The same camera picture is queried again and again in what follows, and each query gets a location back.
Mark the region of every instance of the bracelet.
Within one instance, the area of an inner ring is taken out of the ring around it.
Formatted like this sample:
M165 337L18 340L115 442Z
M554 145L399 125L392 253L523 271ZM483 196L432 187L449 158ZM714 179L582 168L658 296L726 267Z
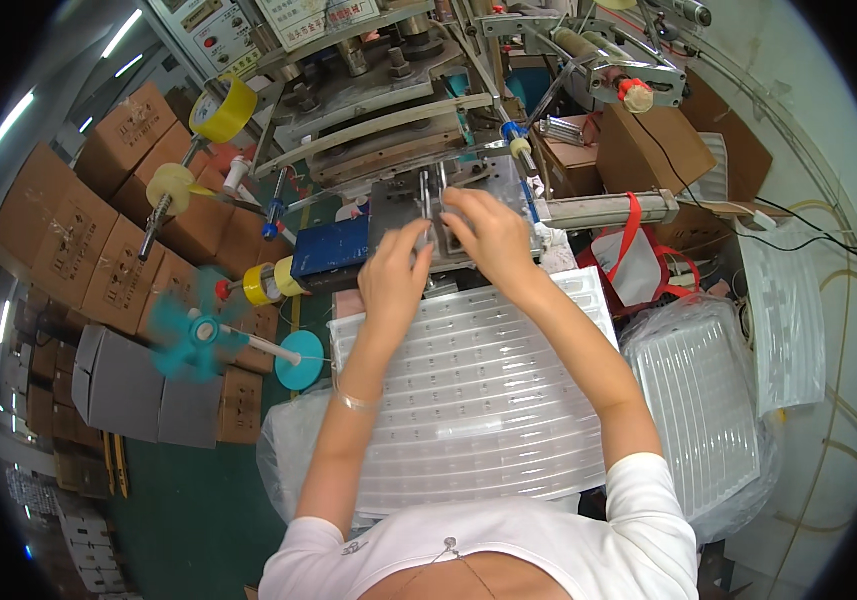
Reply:
M352 397L348 393L339 390L338 384L332 385L332 389L335 391L335 397L338 398L338 401L342 404L345 404L353 411L358 411L360 413L371 413L373 411L378 411L382 407L381 398L379 398L375 402L363 402L358 398Z

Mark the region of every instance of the fluorescent light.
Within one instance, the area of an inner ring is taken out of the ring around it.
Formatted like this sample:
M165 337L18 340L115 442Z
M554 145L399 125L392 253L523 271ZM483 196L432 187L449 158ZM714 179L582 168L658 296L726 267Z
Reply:
M12 108L12 112L9 112L9 115L5 117L5 120L2 121L2 125L0 126L0 144L5 138L5 135L8 134L8 131L12 129L12 126L15 125L15 122L22 116L22 113L26 111L28 105L32 104L32 101L35 100L35 94L32 92L28 92L25 94L25 97L18 101L18 103Z
M112 51L116 49L116 46L118 46L119 42L123 40L125 34L128 33L128 30L132 29L132 26L135 25L135 22L138 21L141 16L141 10L136 10L132 13L132 16L129 17L129 20L125 21L125 24L122 25L122 28L118 30L118 33L115 34L115 37L111 39L109 45L105 48L105 52L102 53L103 59L109 58L109 55L112 54Z
M145 56L145 54L139 54L139 55L137 55L136 57L132 58L132 61L131 61L131 62L129 62L128 64L126 64L126 65L125 65L125 66L123 66L122 68L120 68L120 69L118 70L118 72L117 72L117 73L115 73L115 78L120 78L120 77L122 77L122 76L123 76L123 73L124 73L125 71L129 70L129 68L131 68L135 63L137 63L138 61L141 61L143 56Z
M2 322L0 322L0 344L5 339L5 323L8 321L9 308L12 308L12 302L5 300L5 308L2 308Z

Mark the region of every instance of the person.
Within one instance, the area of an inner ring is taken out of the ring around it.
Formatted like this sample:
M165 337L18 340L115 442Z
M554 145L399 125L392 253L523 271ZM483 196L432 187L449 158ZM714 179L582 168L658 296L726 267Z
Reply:
M442 215L489 282L538 326L601 423L608 521L527 497L400 510L346 543L383 379L422 299L428 221L385 234L358 277L366 318L328 404L295 518L260 600L698 598L696 536L631 368L532 261L529 227L491 195L448 188Z

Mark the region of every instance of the green floor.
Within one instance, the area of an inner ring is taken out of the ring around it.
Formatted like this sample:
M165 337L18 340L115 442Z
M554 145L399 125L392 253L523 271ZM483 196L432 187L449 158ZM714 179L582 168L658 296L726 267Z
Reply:
M308 224L334 220L338 202L311 207ZM290 227L301 225L291 215ZM330 295L304 296L303 329L323 340L328 352ZM282 316L291 320L289 300ZM291 326L278 324L278 340ZM322 377L329 376L326 367ZM262 418L287 402L290 392L272 373L265 377ZM256 467L254 445L219 443L215 450L126 439L131 492L110 498L114 540L125 557L126 576L146 600L225 599L256 585L266 560L279 548L286 525L268 500Z

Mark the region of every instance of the woman's right hand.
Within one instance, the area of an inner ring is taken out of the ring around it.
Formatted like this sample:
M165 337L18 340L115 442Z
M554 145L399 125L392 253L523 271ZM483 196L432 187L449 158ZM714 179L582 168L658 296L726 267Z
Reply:
M442 202L462 211L442 213L442 221L465 248L489 282L515 304L543 271L532 261L529 226L514 210L488 192L446 188Z

